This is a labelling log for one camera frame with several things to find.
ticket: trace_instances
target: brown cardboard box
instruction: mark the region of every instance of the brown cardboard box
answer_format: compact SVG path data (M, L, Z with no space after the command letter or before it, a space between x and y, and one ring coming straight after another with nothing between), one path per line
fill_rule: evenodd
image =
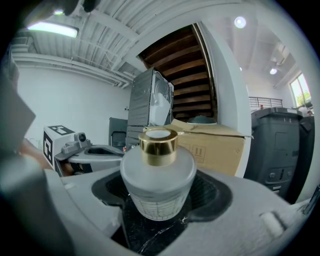
M194 156L197 167L234 176L245 145L245 136L224 126L188 124L174 119L164 127L178 133L178 144Z

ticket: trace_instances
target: ceiling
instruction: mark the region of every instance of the ceiling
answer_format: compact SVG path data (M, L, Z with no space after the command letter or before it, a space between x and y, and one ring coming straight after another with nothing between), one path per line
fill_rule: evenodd
M281 43L279 38L255 17L245 17L246 26L242 29L235 26L235 19L235 16L213 18L210 24L229 45L247 83L251 82L250 74L254 74L267 81L266 84L278 85L295 66L294 58L289 53L281 65L276 65L272 57L279 59L276 54L277 46ZM271 68L276 68L277 73L270 74Z
M21 67L69 70L126 88L141 71L122 57L148 31L186 8L221 2L239 0L101 0L91 13L85 13L79 4L70 16L48 19L79 28L77 38L21 29L13 40L13 57ZM235 27L235 18L212 18L211 23L226 40L242 69L277 85L295 65L294 59L289 55L278 67L277 74L270 75L271 56L279 39L256 18L246 17L243 29Z
M91 13L85 13L78 5L70 16L55 15L48 19L79 28L77 38L21 29L13 41L18 42L13 45L13 57L21 67L73 70L125 88L141 71L122 61L122 56L141 38L140 35L168 13L195 3L212 5L215 2L221 1L101 0Z

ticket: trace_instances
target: gold lid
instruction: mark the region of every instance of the gold lid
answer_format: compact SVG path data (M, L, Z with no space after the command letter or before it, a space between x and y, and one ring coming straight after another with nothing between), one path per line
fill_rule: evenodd
M176 160L178 134L165 128L149 129L139 135L142 160L151 166L165 166Z

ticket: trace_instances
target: gray trash bin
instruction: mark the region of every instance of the gray trash bin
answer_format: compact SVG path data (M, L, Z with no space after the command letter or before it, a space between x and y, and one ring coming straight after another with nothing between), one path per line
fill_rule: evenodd
M300 111L283 107L251 114L253 139L244 178L285 198L299 155L300 119Z
M306 116L299 122L300 145L299 157L296 163L294 175L287 191L285 200L294 204L308 177L315 145L315 117Z

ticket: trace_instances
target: ceiling light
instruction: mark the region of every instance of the ceiling light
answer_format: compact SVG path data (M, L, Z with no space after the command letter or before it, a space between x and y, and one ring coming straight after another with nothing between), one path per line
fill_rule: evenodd
M64 14L64 11L63 10L55 10L54 12L53 12L53 15L61 15L61 14Z
M246 26L247 22L246 19L244 17L236 17L234 20L234 25L239 28L239 29L243 29Z
M51 33L57 33L64 36L76 38L78 35L79 29L72 26L50 23L50 22L38 22L32 26L28 27L28 30L35 30L35 31L46 31Z
M278 70L276 70L275 68L271 68L271 70L270 70L270 74L271 75L274 75L274 74L276 74L278 72Z

